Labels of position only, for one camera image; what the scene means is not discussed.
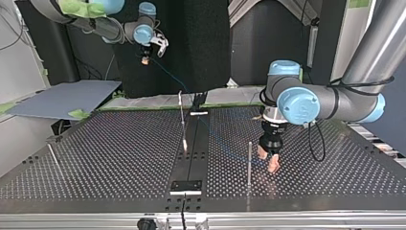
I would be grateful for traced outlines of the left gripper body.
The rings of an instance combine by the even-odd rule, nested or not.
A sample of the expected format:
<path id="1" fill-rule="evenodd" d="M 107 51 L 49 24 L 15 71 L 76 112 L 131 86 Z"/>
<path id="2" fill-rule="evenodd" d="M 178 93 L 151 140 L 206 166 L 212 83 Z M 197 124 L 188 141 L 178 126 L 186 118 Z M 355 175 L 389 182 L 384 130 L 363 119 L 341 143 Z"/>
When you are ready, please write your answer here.
<path id="1" fill-rule="evenodd" d="M 262 121 L 263 134 L 259 138 L 260 147 L 272 155 L 279 154 L 283 147 L 282 134 L 287 128 L 287 123 L 276 124 Z"/>

